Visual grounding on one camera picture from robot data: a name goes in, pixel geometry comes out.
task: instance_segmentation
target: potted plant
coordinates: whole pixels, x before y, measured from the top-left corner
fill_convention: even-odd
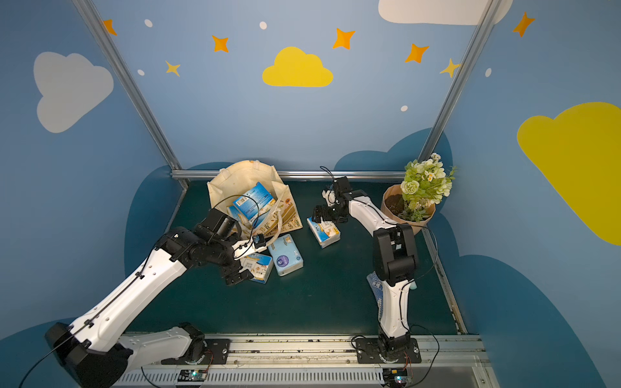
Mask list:
[[[423,162],[411,161],[406,165],[403,182],[384,193],[382,212],[396,222],[408,223],[418,233],[433,217],[442,197],[451,193],[454,173],[455,169],[445,172],[440,155],[435,152]]]

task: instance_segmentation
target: yellow star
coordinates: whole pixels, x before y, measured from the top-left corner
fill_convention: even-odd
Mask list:
[[[458,68],[458,67],[460,67],[460,66],[461,66],[461,63],[458,63],[457,65],[454,65],[454,64],[453,64],[453,59],[452,59],[452,58],[450,58],[450,59],[448,60],[448,67],[447,67],[446,69],[442,70],[442,71],[440,72],[440,74],[442,74],[442,73],[448,73],[448,74],[451,76],[451,78],[452,78],[452,77],[453,77],[453,72],[455,72],[455,69],[457,69],[457,68]]]
[[[167,73],[174,73],[177,75],[177,77],[179,76],[179,73],[177,73],[177,68],[179,68],[179,66],[181,65],[176,65],[173,66],[170,63],[168,63],[168,61],[166,61],[166,64],[168,65],[168,70],[166,70]]]

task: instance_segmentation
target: blue tissue pack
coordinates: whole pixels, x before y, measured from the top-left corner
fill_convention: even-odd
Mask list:
[[[268,249],[274,260],[278,276],[285,276],[304,266],[304,260],[290,234],[280,236]]]

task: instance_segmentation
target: yellow cloud decoration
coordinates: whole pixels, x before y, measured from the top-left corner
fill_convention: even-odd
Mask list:
[[[321,88],[328,86],[333,78],[317,55],[306,54],[297,47],[282,49],[274,66],[263,70],[263,82],[271,86]]]
[[[621,109],[588,102],[555,119],[531,117],[517,141],[593,233],[621,245]]]

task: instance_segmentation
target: white cloud decoration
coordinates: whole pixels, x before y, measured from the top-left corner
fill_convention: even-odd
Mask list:
[[[80,54],[41,53],[35,59],[35,82],[43,97],[37,106],[41,124],[52,133],[68,130],[105,100],[114,81],[110,72]]]
[[[494,23],[509,11],[513,0],[502,0]],[[487,0],[379,0],[379,15],[393,23],[477,25]]]

